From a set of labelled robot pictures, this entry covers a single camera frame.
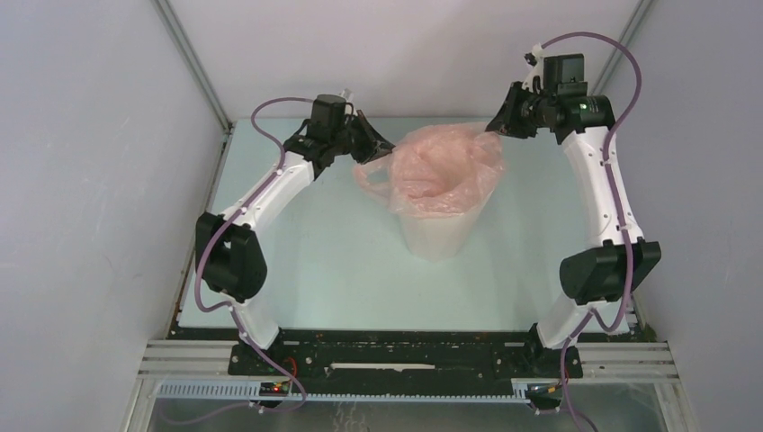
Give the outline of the pink plastic trash bag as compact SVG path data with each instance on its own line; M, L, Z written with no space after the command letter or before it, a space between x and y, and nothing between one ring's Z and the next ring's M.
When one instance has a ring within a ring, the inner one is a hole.
M502 139L483 122L430 125L393 151L356 165L358 186L381 206L420 219L447 218L484 204L506 173Z

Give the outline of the white plastic trash bin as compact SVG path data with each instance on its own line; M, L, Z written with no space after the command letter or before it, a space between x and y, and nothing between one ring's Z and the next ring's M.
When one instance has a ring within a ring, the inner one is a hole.
M401 215L399 222L408 250L416 257L438 262L456 256L470 236L482 208L448 217L421 218Z

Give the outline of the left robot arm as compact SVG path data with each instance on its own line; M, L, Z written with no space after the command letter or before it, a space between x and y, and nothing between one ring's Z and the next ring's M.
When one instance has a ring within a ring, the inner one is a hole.
M280 328L260 294L268 274L260 234L337 158L366 165L394 149L347 96L320 94L306 102L310 116L284 141L253 126L278 149L273 167L226 210L207 211L195 225L196 305L203 312L227 309L253 347L250 364L267 375L281 370L284 351L274 344Z

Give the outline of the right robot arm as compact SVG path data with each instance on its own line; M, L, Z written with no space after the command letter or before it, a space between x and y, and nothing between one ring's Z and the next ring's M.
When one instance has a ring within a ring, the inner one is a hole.
M635 219L617 160L615 114L606 96L588 93L583 55L528 53L525 61L528 76L510 85L486 130L520 140L551 132L573 169L588 227L586 249L561 261L562 293L534 327L539 342L523 353L526 370L545 376L560 362L557 349L571 346L591 320L617 331L661 249Z

